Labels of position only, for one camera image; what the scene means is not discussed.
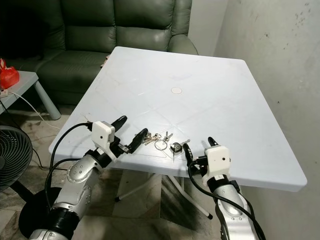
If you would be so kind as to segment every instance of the black fan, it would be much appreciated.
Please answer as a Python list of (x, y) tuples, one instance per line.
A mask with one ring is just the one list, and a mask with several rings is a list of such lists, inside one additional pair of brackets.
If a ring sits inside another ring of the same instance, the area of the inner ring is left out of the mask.
[[(29, 166), (32, 151), (30, 138), (21, 129), (0, 125), (0, 192), (10, 187), (26, 202), (19, 217), (19, 229), (26, 238), (42, 226), (49, 213), (45, 191), (33, 194), (18, 181)], [(49, 190), (51, 204), (60, 190)]]
[(31, 158), (29, 137), (16, 127), (0, 125), (0, 192), (10, 186), (15, 190), (13, 184), (18, 184)]

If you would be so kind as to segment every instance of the white metal table leg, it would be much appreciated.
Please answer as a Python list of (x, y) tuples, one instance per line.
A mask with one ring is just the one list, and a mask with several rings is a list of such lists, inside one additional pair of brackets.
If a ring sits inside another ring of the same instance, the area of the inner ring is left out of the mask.
[(129, 192), (127, 192), (127, 193), (125, 193), (125, 194), (123, 194), (123, 195), (121, 195), (121, 196), (117, 196), (114, 200), (115, 200), (116, 202), (119, 202), (120, 200), (122, 200), (122, 199), (128, 197), (129, 195), (135, 193), (136, 191), (142, 189), (142, 188), (145, 187), (150, 181), (152, 181), (153, 179), (155, 179), (155, 178), (158, 177), (158, 176), (159, 176), (159, 174), (153, 174), (145, 183), (141, 184), (140, 186), (134, 188), (133, 190), (131, 190), (131, 191), (129, 191)]
[(45, 106), (46, 110), (50, 114), (50, 117), (53, 120), (59, 119), (61, 117), (59, 110), (56, 108), (54, 103), (51, 101), (50, 97), (48, 96), (48, 94), (46, 93), (44, 88), (41, 86), (40, 82), (36, 81), (33, 84), (33, 86), (34, 86), (36, 92), (38, 93), (41, 101), (43, 102), (43, 105)]
[[(142, 189), (143, 187), (145, 187), (150, 181), (152, 181), (154, 178), (158, 177), (159, 174), (153, 174), (145, 183), (141, 184), (140, 186), (134, 188), (133, 190), (117, 196), (114, 200), (116, 202), (119, 202), (120, 200), (130, 196), (131, 194), (135, 193), (136, 191)], [(211, 213), (207, 212), (203, 207), (201, 207), (198, 203), (196, 203), (183, 189), (182, 187), (179, 185), (178, 181), (175, 179), (174, 176), (168, 176), (169, 179), (171, 180), (171, 182), (173, 183), (173, 185), (178, 189), (178, 191), (182, 194), (182, 196), (184, 196), (191, 204), (193, 204), (197, 209), (199, 209), (200, 212), (202, 212), (208, 219), (212, 219), (213, 216)], [(185, 187), (185, 180), (182, 178), (181, 184), (183, 185), (183, 188)]]
[(211, 213), (207, 212), (202, 206), (195, 202), (179, 185), (178, 181), (175, 179), (174, 176), (168, 176), (173, 185), (178, 189), (178, 191), (184, 196), (191, 204), (193, 204), (197, 209), (200, 210), (208, 219), (212, 219), (213, 216)]

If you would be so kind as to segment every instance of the white wall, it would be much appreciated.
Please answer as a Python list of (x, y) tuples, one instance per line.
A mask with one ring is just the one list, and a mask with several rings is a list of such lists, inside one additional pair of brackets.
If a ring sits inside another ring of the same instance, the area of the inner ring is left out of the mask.
[(199, 55), (213, 56), (228, 0), (193, 0), (188, 37)]
[(320, 1), (229, 0), (215, 55), (246, 61), (308, 180), (243, 188), (267, 239), (319, 239)]

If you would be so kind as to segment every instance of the circular mark on table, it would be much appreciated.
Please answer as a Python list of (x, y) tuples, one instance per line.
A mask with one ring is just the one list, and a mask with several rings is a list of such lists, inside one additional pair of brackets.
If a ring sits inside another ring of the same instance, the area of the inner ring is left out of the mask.
[(182, 89), (175, 86), (175, 87), (171, 88), (171, 92), (173, 94), (180, 94), (180, 93), (182, 93)]

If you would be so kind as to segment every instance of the tiled floor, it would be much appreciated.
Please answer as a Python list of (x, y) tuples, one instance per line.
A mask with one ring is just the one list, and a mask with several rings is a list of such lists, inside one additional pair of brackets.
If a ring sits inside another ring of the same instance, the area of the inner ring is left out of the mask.
[[(60, 106), (62, 117), (48, 123), (62, 127), (73, 111), (73, 106)], [(59, 132), (46, 125), (33, 112), (13, 111), (15, 121), (31, 138), (44, 166), (48, 166), (49, 145)], [(10, 125), (10, 118), (3, 113), (1, 121)], [(41, 170), (34, 154), (30, 166), (19, 179), (30, 191), (37, 193), (44, 188), (48, 171)], [(54, 173), (52, 185), (60, 187), (65, 171)], [(80, 221), (73, 240), (218, 240), (220, 223), (215, 217), (207, 219), (191, 205), (166, 176), (156, 177), (148, 186), (115, 203), (114, 198), (144, 183), (149, 173), (131, 170), (107, 169), (99, 178), (92, 193), (92, 205)], [(185, 191), (214, 215), (210, 197), (196, 190), (185, 179)], [(0, 193), (0, 239), (24, 240), (19, 231), (18, 219), (25, 202), (10, 188)]]

